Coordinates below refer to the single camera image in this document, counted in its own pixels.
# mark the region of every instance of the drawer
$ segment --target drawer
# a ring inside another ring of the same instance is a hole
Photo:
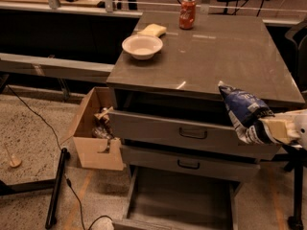
[[[229,182],[140,167],[132,176],[124,219],[137,227],[115,230],[238,230]]]
[[[132,141],[267,160],[272,159],[279,150],[279,146],[243,144],[232,126],[118,110],[109,112],[109,118],[114,135]]]
[[[124,163],[133,166],[188,173],[223,180],[249,182],[260,170],[257,164],[200,157],[158,149],[121,147]]]

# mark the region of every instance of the red soda can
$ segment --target red soda can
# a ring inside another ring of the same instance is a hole
[[[182,0],[179,17],[179,26],[181,29],[191,29],[195,20],[196,1]]]

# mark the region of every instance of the bowl rim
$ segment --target bowl rim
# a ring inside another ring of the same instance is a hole
[[[153,40],[155,40],[156,42],[158,42],[157,44],[157,48],[154,50],[154,51],[151,51],[150,53],[145,53],[145,54],[136,54],[134,53],[133,51],[130,51],[129,49],[127,49],[127,47],[125,46],[127,44],[128,41],[136,38],[136,37],[146,37],[146,38],[151,38]],[[159,50],[162,49],[163,47],[163,42],[162,40],[155,36],[155,35],[149,35],[149,34],[134,34],[134,35],[131,35],[129,37],[127,37],[123,42],[122,42],[122,47],[123,47],[123,50],[125,50],[127,53],[129,54],[132,54],[132,55],[135,55],[135,56],[148,56],[148,55],[153,55],[155,54],[156,52],[158,52]]]

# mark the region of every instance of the white bowl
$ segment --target white bowl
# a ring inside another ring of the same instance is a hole
[[[127,37],[122,43],[123,49],[134,58],[145,60],[162,49],[163,42],[154,35],[135,34]]]

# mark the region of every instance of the drawer handle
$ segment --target drawer handle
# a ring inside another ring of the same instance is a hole
[[[198,162],[195,166],[193,165],[187,165],[180,161],[180,159],[177,160],[177,164],[179,167],[182,167],[184,169],[190,169],[190,170],[198,170],[201,166],[200,162]]]
[[[205,139],[207,138],[208,132],[203,129],[184,129],[180,127],[179,135],[193,139]]]

